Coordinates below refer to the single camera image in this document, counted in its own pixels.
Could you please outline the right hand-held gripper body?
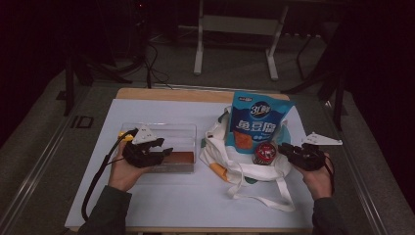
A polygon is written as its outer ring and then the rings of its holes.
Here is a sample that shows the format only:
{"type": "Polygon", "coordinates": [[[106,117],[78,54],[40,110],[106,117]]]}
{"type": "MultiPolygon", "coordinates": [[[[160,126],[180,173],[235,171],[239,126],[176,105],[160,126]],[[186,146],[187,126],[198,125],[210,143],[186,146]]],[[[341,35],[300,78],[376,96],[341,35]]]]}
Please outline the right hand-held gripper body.
{"type": "Polygon", "coordinates": [[[293,164],[306,170],[314,171],[325,165],[325,154],[320,146],[341,146],[343,141],[312,132],[301,140],[301,146],[294,147],[293,164]]]}

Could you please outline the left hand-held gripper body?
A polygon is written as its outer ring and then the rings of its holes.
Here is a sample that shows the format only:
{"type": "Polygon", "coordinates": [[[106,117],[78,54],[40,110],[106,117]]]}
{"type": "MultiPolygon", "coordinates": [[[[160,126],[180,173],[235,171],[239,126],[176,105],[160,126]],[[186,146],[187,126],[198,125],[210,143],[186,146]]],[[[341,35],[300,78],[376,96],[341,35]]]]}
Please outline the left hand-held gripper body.
{"type": "Polygon", "coordinates": [[[156,152],[152,152],[148,148],[148,143],[156,140],[157,135],[150,129],[148,125],[141,125],[132,129],[135,137],[132,141],[124,141],[126,143],[122,155],[125,160],[136,167],[147,167],[160,165],[164,158],[158,158],[156,152]]]}

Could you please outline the brown cookie box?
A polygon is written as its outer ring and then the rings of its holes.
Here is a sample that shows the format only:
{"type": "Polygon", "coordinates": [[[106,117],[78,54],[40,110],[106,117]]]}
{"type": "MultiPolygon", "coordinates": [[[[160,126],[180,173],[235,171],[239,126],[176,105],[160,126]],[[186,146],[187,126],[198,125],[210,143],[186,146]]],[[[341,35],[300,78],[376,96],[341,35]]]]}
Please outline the brown cookie box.
{"type": "Polygon", "coordinates": [[[195,161],[193,152],[172,152],[163,159],[164,164],[192,164],[195,161]]]}

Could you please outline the clear plastic box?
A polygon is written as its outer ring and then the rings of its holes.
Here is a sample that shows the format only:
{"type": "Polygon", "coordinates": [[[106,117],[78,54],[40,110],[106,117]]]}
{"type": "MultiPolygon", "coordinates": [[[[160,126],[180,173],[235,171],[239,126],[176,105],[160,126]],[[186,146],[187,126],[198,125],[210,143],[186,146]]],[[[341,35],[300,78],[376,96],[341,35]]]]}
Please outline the clear plastic box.
{"type": "Polygon", "coordinates": [[[151,148],[152,152],[161,152],[172,148],[172,152],[193,152],[195,161],[192,164],[158,164],[153,173],[193,173],[196,162],[197,127],[195,124],[171,123],[124,123],[119,132],[132,130],[141,125],[148,125],[158,138],[163,138],[161,147],[151,148]]]}

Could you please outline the red can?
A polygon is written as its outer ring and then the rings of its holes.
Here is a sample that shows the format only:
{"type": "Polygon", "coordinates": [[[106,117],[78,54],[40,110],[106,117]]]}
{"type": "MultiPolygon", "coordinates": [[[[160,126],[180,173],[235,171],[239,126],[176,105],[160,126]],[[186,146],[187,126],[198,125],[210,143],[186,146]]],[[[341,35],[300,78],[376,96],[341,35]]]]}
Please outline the red can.
{"type": "Polygon", "coordinates": [[[270,165],[277,155],[276,147],[269,143],[260,143],[254,151],[253,163],[256,165],[270,165]]]}

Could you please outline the blue snack bag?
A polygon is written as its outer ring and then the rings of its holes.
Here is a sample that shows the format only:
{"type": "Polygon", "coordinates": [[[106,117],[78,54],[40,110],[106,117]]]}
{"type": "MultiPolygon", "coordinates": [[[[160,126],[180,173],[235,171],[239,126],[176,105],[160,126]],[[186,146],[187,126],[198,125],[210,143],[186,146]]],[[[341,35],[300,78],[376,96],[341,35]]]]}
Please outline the blue snack bag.
{"type": "Polygon", "coordinates": [[[238,153],[252,154],[256,146],[270,141],[294,103],[265,95],[234,93],[226,146],[238,153]]]}

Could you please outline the white printed tote bag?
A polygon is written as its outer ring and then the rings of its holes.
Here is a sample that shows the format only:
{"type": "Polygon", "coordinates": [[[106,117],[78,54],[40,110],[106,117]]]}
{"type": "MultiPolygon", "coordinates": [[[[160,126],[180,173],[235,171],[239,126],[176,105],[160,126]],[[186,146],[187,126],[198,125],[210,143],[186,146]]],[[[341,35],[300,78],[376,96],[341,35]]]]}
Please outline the white printed tote bag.
{"type": "Polygon", "coordinates": [[[231,199],[251,198],[274,210],[293,212],[296,208],[285,181],[292,169],[287,157],[277,153],[269,165],[254,164],[254,154],[240,154],[233,146],[226,146],[230,113],[231,107],[226,107],[216,123],[205,133],[200,160],[222,180],[232,184],[227,191],[231,199]],[[257,182],[275,182],[280,198],[274,202],[267,198],[239,193],[242,187],[257,182]]]}

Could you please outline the person's left hand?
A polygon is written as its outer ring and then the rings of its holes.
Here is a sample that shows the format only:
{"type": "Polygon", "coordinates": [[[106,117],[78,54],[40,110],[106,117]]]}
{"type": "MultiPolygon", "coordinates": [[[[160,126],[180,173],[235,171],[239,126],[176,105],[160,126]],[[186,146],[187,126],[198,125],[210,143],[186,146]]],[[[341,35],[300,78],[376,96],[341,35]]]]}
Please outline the person's left hand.
{"type": "Polygon", "coordinates": [[[125,145],[125,142],[121,142],[118,145],[117,154],[112,160],[112,168],[108,181],[110,187],[123,192],[130,190],[143,174],[152,170],[151,166],[139,168],[129,164],[122,155],[125,145]]]}

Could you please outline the person's right hand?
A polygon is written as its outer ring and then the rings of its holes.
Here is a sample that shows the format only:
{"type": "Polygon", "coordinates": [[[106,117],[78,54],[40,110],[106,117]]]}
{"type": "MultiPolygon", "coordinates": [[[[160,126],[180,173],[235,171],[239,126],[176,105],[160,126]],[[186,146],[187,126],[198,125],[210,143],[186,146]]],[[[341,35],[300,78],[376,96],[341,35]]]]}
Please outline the person's right hand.
{"type": "Polygon", "coordinates": [[[318,170],[307,171],[298,166],[296,166],[296,170],[302,174],[302,180],[314,201],[333,196],[334,170],[329,156],[325,158],[325,165],[318,170]]]}

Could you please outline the wooden table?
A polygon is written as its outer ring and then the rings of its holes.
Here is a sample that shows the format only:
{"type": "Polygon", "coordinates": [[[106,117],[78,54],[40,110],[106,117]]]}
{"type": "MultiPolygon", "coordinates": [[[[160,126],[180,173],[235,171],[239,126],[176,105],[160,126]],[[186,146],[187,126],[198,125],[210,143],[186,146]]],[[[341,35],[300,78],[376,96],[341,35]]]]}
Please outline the wooden table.
{"type": "MultiPolygon", "coordinates": [[[[193,123],[204,134],[232,91],[121,88],[124,119],[193,123]]],[[[309,233],[312,202],[297,172],[288,176],[295,211],[277,211],[254,199],[231,199],[230,185],[197,162],[193,174],[147,174],[133,189],[126,230],[144,233],[309,233]]]]}

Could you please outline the white table mat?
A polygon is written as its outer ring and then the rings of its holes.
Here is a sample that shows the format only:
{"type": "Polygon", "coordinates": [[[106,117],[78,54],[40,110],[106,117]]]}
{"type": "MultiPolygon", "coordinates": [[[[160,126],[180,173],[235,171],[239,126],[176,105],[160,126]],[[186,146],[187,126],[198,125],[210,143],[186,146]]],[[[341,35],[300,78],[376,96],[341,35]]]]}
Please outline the white table mat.
{"type": "MultiPolygon", "coordinates": [[[[114,99],[65,226],[75,230],[83,224],[80,210],[84,195],[125,124],[168,123],[174,127],[188,124],[196,144],[192,150],[199,154],[205,132],[226,107],[225,103],[114,99]]],[[[159,232],[310,231],[313,202],[301,175],[293,170],[286,176],[286,182],[296,208],[294,211],[277,211],[254,198],[279,201],[281,195],[274,181],[243,187],[241,199],[229,197],[227,191],[231,185],[201,160],[196,160],[191,173],[145,174],[132,188],[127,229],[159,232]]]]}

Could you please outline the black stand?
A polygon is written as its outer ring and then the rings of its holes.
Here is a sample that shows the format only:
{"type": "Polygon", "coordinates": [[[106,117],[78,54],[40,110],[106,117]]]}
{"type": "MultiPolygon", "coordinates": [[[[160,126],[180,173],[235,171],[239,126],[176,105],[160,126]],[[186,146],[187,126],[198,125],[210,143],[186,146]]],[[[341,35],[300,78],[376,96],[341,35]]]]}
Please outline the black stand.
{"type": "MultiPolygon", "coordinates": [[[[336,27],[327,27],[321,29],[319,35],[322,40],[329,46],[330,41],[336,33],[336,27]]],[[[343,98],[345,90],[345,78],[340,69],[329,66],[327,62],[326,47],[315,68],[303,79],[303,83],[282,91],[282,94],[296,94],[302,90],[321,82],[322,86],[317,92],[320,101],[324,101],[327,106],[333,109],[333,123],[341,131],[341,115],[343,107],[343,98]]]]}
{"type": "Polygon", "coordinates": [[[89,67],[116,82],[130,83],[130,80],[118,76],[114,71],[105,68],[85,55],[68,55],[66,58],[66,109],[64,112],[66,117],[74,107],[74,78],[77,77],[81,84],[87,86],[90,86],[93,82],[89,67]]]}

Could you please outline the white metal stand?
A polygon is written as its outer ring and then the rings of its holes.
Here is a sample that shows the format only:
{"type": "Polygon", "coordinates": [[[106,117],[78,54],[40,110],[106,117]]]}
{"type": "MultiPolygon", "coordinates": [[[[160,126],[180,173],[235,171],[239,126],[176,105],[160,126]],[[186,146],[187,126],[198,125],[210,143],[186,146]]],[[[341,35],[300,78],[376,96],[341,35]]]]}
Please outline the white metal stand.
{"type": "Polygon", "coordinates": [[[217,31],[271,36],[273,41],[271,45],[265,49],[265,57],[270,79],[277,80],[279,75],[275,63],[275,50],[282,35],[282,29],[289,12],[289,6],[285,4],[282,7],[282,11],[277,20],[268,20],[206,15],[204,13],[204,4],[204,0],[199,0],[198,44],[193,74],[200,75],[202,73],[204,58],[204,32],[217,31]]]}

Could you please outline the metal floor rail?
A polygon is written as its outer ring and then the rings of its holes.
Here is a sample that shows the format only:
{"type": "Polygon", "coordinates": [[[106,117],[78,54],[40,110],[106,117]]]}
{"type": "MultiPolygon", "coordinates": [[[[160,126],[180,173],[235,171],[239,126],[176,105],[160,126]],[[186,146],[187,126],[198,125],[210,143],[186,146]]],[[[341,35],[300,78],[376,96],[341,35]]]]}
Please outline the metal floor rail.
{"type": "Polygon", "coordinates": [[[44,148],[42,154],[39,156],[37,162],[23,180],[23,183],[12,203],[7,207],[6,211],[3,213],[3,216],[0,218],[0,235],[9,235],[13,230],[16,221],[21,215],[25,205],[44,174],[47,165],[54,158],[54,155],[62,142],[63,136],[69,128],[69,124],[74,120],[75,113],[89,93],[89,90],[89,87],[80,87],[75,93],[76,97],[74,98],[74,104],[69,109],[69,113],[63,117],[60,124],[56,127],[55,132],[49,139],[49,142],[44,148]]]}
{"type": "Polygon", "coordinates": [[[368,131],[359,123],[362,132],[354,132],[350,112],[341,117],[341,124],[334,121],[334,106],[330,101],[322,102],[329,134],[341,139],[343,145],[328,147],[336,164],[335,199],[351,235],[388,235],[381,219],[375,198],[373,173],[367,165],[375,144],[369,141],[368,131]]]}

